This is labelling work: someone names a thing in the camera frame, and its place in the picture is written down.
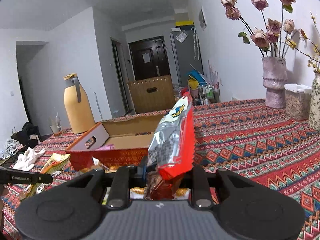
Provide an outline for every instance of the gray ridged panel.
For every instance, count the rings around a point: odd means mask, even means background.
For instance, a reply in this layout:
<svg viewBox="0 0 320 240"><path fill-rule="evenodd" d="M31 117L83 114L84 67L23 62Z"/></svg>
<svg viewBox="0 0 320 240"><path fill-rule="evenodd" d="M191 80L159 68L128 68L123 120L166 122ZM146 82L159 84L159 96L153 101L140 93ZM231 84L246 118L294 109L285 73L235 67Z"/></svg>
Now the gray ridged panel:
<svg viewBox="0 0 320 240"><path fill-rule="evenodd" d="M110 212L84 240L235 240L208 211L197 211L187 201L133 201Z"/></svg>

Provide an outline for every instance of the thermos lid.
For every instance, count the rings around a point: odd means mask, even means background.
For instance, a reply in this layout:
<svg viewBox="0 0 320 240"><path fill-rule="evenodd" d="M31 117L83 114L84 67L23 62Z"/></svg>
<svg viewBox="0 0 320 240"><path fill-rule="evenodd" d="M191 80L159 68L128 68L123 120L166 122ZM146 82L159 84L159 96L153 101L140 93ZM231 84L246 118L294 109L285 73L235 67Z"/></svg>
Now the thermos lid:
<svg viewBox="0 0 320 240"><path fill-rule="evenodd" d="M74 78L74 77L77 77L78 74L77 73L71 73L69 75L66 75L65 77L63 77L64 80L68 80L68 79L71 79L71 78Z"/></svg>

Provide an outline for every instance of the yellow thermos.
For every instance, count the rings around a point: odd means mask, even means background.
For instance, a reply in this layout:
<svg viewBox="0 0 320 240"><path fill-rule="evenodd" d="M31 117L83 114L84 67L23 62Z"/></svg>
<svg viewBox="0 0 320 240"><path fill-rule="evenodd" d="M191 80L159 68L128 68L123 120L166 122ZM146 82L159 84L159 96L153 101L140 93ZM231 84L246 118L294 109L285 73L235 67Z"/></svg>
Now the yellow thermos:
<svg viewBox="0 0 320 240"><path fill-rule="evenodd" d="M64 90L64 106L72 132L85 132L95 125L88 96L79 83L76 73L69 74L63 79L67 85Z"/></svg>

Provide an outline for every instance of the pink vase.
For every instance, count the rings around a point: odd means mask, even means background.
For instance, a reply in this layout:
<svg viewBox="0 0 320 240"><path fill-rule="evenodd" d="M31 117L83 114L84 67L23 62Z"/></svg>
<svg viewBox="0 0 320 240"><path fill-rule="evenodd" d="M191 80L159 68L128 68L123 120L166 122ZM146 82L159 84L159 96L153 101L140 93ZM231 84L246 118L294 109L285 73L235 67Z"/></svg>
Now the pink vase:
<svg viewBox="0 0 320 240"><path fill-rule="evenodd" d="M267 89L266 106L285 108L284 84L287 81L285 59L263 57L263 86Z"/></svg>

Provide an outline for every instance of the textured ceramic vase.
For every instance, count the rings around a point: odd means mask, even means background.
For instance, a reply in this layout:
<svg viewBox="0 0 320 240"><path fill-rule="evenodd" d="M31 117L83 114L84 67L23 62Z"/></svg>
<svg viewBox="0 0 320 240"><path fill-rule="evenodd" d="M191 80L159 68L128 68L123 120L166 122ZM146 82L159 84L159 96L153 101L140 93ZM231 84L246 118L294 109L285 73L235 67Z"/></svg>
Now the textured ceramic vase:
<svg viewBox="0 0 320 240"><path fill-rule="evenodd" d="M312 93L310 102L310 113L308 125L320 131L320 74L315 73L316 77L312 82Z"/></svg>
<svg viewBox="0 0 320 240"><path fill-rule="evenodd" d="M263 57L263 86L267 89L266 106L285 108L284 84L287 81L285 59Z"/></svg>

